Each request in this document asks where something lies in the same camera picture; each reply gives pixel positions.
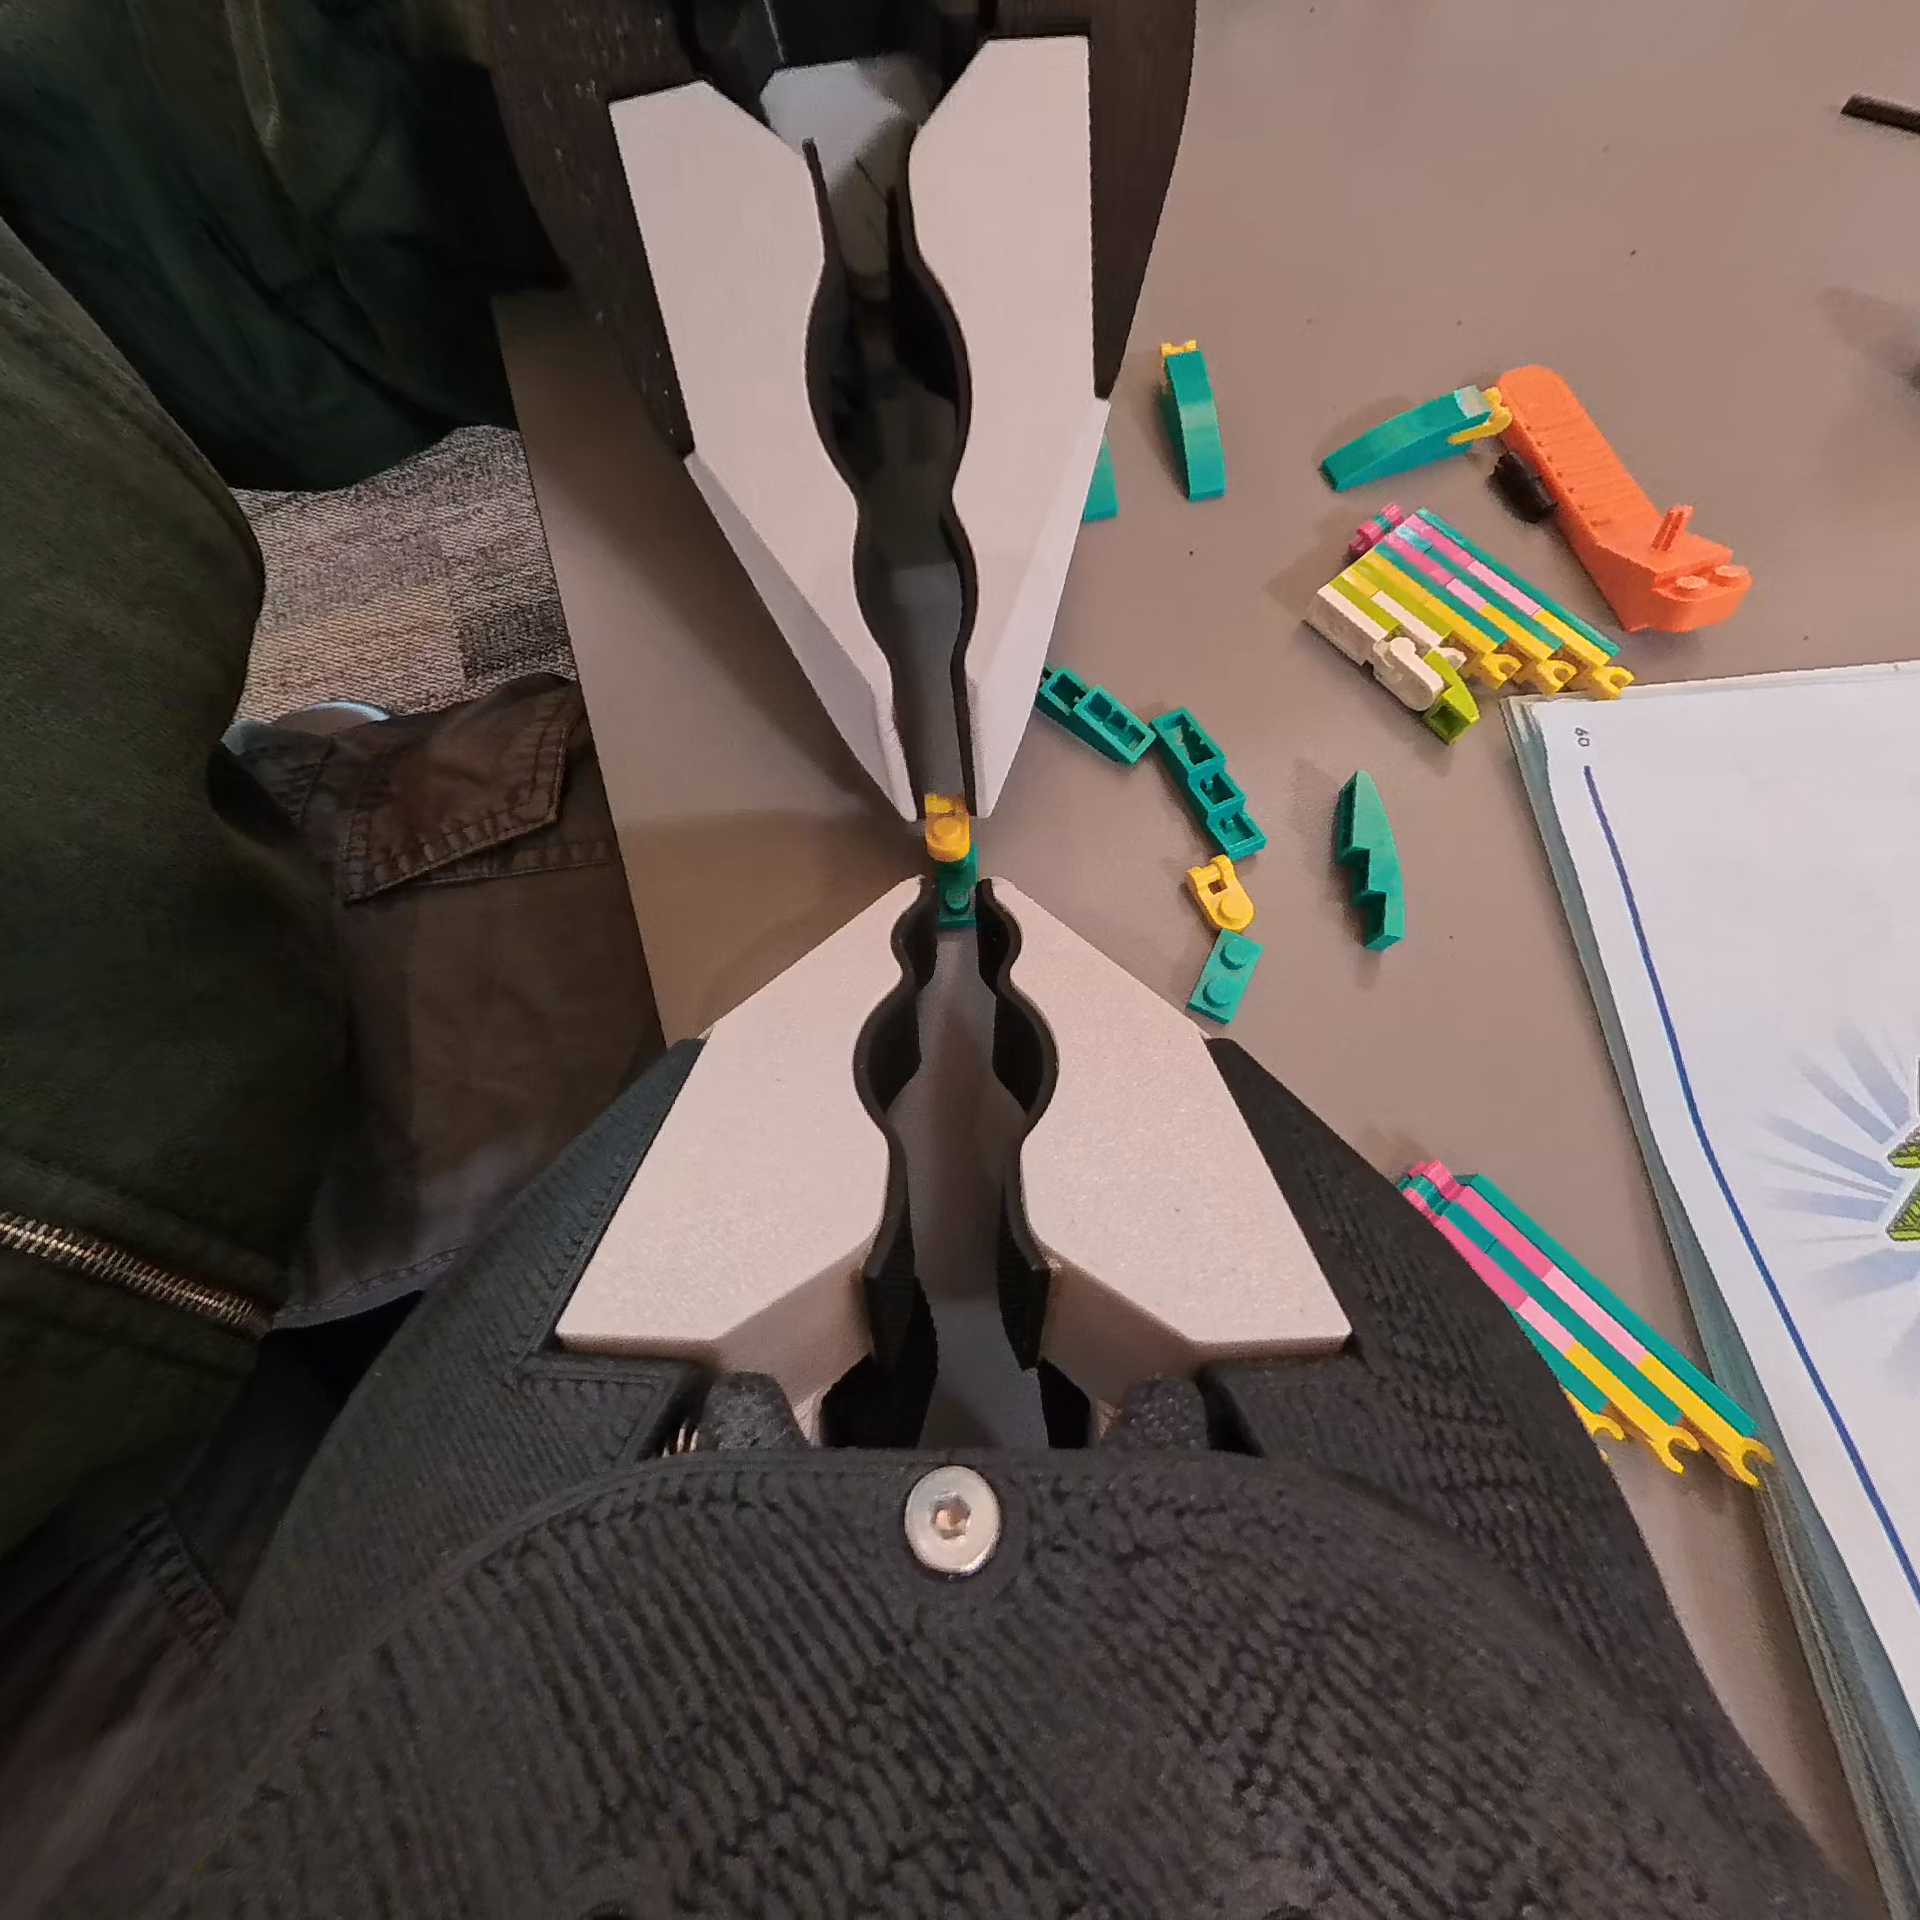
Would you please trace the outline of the teal double lego slope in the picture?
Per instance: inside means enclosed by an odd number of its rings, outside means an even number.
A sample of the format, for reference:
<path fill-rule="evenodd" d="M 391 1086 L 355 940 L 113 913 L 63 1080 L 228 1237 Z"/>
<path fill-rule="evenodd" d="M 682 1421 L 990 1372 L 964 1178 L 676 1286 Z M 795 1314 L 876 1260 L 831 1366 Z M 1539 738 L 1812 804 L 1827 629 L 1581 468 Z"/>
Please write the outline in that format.
<path fill-rule="evenodd" d="M 1042 669 L 1034 710 L 1124 766 L 1137 766 L 1156 743 L 1148 721 L 1110 696 L 1110 690 L 1056 661 Z"/>

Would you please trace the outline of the lego instruction booklet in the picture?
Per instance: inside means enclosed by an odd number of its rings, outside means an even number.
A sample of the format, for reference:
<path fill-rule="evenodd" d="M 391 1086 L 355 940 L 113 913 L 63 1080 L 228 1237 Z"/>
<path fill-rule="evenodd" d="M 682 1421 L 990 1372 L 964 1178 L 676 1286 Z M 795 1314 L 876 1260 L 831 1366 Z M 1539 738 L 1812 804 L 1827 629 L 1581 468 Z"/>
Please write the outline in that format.
<path fill-rule="evenodd" d="M 1509 706 L 1884 1903 L 1916 1916 L 1916 661 Z"/>

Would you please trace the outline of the white lime striped lego assembly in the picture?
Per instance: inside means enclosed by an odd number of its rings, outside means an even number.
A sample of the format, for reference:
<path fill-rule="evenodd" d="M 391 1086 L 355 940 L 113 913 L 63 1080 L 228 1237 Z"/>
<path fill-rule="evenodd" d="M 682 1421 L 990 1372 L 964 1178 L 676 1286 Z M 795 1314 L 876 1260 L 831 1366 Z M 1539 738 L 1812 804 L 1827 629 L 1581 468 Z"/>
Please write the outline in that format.
<path fill-rule="evenodd" d="M 1611 701 L 1635 682 L 1608 636 L 1431 509 L 1372 511 L 1303 624 L 1441 743 L 1479 723 L 1481 696 Z"/>

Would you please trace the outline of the teal lego fin piece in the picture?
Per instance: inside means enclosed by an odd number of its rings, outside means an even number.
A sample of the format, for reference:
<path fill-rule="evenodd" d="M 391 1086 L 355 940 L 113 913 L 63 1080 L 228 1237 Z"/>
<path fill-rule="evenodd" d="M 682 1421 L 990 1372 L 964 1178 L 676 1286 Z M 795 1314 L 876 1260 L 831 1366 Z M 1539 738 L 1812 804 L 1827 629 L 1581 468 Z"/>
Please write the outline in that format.
<path fill-rule="evenodd" d="M 1386 808 L 1367 769 L 1355 769 L 1334 801 L 1334 866 L 1348 876 L 1360 948 L 1380 952 L 1402 940 L 1402 868 Z"/>

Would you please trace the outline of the orange brick separator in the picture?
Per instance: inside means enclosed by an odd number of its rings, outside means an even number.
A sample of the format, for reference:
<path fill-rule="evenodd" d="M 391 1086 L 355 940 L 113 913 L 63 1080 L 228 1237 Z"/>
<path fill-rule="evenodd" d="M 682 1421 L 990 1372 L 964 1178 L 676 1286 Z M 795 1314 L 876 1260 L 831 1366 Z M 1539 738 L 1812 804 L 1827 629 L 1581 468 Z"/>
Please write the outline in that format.
<path fill-rule="evenodd" d="M 1741 610 L 1753 574 L 1632 478 L 1570 385 L 1548 366 L 1495 378 L 1502 443 L 1542 472 L 1555 519 L 1626 632 L 1699 632 Z"/>

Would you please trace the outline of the teal lego slope with clip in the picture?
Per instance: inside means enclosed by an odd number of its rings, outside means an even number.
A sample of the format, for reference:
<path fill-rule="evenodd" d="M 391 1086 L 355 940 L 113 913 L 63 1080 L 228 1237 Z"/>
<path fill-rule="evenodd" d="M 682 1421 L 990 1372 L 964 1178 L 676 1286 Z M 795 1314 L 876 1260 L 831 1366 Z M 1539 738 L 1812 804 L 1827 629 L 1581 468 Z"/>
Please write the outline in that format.
<path fill-rule="evenodd" d="M 1320 460 L 1321 478 L 1334 493 L 1384 482 L 1394 472 L 1431 468 L 1465 450 L 1465 443 L 1504 434 L 1512 407 L 1497 388 L 1463 385 L 1449 394 L 1426 399 L 1394 418 L 1367 427 L 1355 441 Z"/>

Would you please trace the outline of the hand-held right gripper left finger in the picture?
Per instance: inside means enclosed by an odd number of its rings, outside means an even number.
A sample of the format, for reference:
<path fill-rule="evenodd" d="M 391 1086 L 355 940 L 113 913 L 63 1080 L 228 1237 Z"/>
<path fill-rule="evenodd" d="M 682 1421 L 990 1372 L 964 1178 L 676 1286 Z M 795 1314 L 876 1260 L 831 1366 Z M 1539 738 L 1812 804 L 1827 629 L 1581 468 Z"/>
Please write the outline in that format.
<path fill-rule="evenodd" d="M 920 1302 L 891 1109 L 941 948 L 900 881 L 699 1042 L 558 1314 L 577 1356 L 773 1378 L 805 1441 L 896 1366 Z"/>

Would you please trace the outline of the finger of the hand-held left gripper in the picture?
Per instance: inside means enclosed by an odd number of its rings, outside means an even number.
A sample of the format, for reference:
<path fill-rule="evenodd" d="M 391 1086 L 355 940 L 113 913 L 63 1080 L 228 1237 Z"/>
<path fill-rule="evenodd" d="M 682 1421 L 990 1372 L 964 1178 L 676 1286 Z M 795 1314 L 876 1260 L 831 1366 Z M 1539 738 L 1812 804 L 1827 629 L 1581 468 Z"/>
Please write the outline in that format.
<path fill-rule="evenodd" d="M 957 658 L 974 808 L 1015 765 L 1091 490 L 1091 42 L 986 38 L 906 150 L 914 244 L 957 329 Z"/>
<path fill-rule="evenodd" d="M 829 441 L 829 200 L 708 82 L 610 103 L 691 450 L 682 458 L 756 601 L 852 758 L 900 818 L 893 674 L 857 601 L 857 504 Z"/>

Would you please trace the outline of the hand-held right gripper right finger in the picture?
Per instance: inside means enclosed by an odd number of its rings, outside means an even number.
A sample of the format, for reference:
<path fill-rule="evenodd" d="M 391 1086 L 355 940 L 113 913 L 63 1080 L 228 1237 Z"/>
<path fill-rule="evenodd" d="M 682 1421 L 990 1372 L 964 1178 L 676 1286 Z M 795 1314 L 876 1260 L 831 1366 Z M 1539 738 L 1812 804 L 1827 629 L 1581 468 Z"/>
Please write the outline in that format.
<path fill-rule="evenodd" d="M 1018 1108 L 998 1314 L 1045 1436 L 1091 1441 L 1148 1378 L 1339 1356 L 1348 1314 L 1199 1027 L 1005 879 L 976 952 Z"/>

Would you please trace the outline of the teal pink striped lego assembly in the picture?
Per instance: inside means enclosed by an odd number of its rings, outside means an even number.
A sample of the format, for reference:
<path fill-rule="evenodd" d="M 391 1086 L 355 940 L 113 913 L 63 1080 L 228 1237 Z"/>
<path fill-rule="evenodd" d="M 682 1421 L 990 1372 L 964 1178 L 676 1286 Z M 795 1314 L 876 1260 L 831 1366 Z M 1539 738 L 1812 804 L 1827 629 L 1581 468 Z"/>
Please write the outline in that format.
<path fill-rule="evenodd" d="M 1635 1436 L 1667 1469 L 1708 1456 L 1745 1489 L 1773 1461 L 1757 1421 L 1485 1174 L 1414 1163 L 1401 1195 L 1453 1244 L 1590 1436 Z"/>

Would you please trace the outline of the person's grey trousers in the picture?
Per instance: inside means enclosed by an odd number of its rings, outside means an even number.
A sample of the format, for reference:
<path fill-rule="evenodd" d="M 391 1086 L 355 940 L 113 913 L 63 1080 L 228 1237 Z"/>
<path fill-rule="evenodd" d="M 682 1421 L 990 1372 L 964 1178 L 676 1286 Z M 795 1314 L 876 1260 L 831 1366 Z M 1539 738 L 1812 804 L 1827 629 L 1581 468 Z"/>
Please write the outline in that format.
<path fill-rule="evenodd" d="M 39 1916 L 191 1712 L 323 1429 L 402 1319 L 658 1053 L 574 682 L 432 714 L 244 723 L 239 765 L 329 881 L 348 1092 L 244 1385 L 107 1441 L 68 1347 L 136 1300 L 46 1267 L 2 1306 L 2 1916 Z"/>

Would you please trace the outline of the person's green jacket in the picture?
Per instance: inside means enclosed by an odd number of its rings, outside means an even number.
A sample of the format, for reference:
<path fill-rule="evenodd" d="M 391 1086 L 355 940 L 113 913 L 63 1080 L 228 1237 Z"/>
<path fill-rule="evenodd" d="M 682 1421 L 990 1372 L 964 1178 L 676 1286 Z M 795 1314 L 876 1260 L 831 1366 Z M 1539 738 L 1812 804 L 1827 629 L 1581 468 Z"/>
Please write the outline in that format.
<path fill-rule="evenodd" d="M 224 751 L 261 559 L 2 231 L 2 1548 L 210 1434 L 338 1118 L 326 884 Z"/>

